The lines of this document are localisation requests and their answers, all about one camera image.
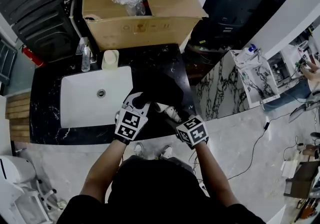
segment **wooden slat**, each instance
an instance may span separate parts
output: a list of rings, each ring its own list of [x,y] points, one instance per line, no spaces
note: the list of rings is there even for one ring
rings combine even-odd
[[[31,92],[22,93],[19,95],[11,96],[6,99],[6,103],[16,102],[24,99],[28,99],[31,96]]]
[[[28,118],[29,117],[29,110],[19,113],[9,113],[5,115],[6,119],[18,119],[18,118]]]
[[[29,125],[10,125],[10,131],[29,131]]]
[[[30,109],[30,105],[22,105],[22,106],[14,106],[14,107],[7,107],[6,108],[6,113],[18,113],[18,112],[23,112],[23,111],[28,111]]]
[[[7,103],[6,107],[7,108],[13,108],[13,107],[18,107],[18,106],[23,106],[23,105],[29,105],[30,104],[30,98],[25,98],[17,101],[13,101],[10,103]]]
[[[10,136],[10,140],[14,142],[27,142],[30,143],[30,137]]]
[[[18,119],[11,119],[10,126],[24,126],[29,125],[29,118],[18,118]]]
[[[30,132],[28,130],[11,130],[10,135],[18,137],[30,137]]]

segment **brown box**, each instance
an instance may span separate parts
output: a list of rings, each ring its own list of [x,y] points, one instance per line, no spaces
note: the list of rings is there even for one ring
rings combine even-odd
[[[83,0],[82,16],[100,50],[180,45],[208,16],[198,0],[148,0],[148,4],[152,16],[129,16],[112,0]]]

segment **black machine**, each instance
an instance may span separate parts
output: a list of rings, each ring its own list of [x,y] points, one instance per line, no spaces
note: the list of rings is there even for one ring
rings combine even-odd
[[[208,49],[241,49],[265,25],[285,0],[206,0],[209,18],[191,35],[191,45]]]

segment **black pants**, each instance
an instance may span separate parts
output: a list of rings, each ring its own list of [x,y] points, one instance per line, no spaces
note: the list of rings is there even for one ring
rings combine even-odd
[[[127,160],[123,161],[123,163],[121,164],[120,167],[122,167],[123,165],[126,165],[128,162],[132,162],[132,161],[148,161],[148,160],[144,159],[144,158],[142,158],[140,156],[137,156],[137,155],[132,155]],[[180,167],[188,170],[189,172],[194,173],[194,171],[192,170],[192,168],[191,168],[191,166],[189,164],[186,164],[185,162],[182,162],[181,160],[179,160],[176,157],[170,157],[170,158],[160,157],[159,161],[172,162],[172,163],[176,164],[177,166],[180,166]]]

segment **black marble countertop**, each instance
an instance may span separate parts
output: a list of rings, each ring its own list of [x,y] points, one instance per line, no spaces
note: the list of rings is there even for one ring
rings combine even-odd
[[[145,78],[155,72],[174,79],[183,91],[182,106],[189,114],[194,114],[194,102],[187,78],[185,65],[177,44],[153,45],[119,50],[118,66],[130,66],[133,90],[142,91]],[[103,53],[98,54],[96,68],[101,69]],[[82,56],[50,63],[35,70],[30,100],[30,141],[50,145],[92,145],[107,144],[113,140],[115,125],[61,128],[60,87],[65,76],[81,73]],[[136,140],[146,140],[175,134],[168,124],[166,115],[149,111],[149,121]]]

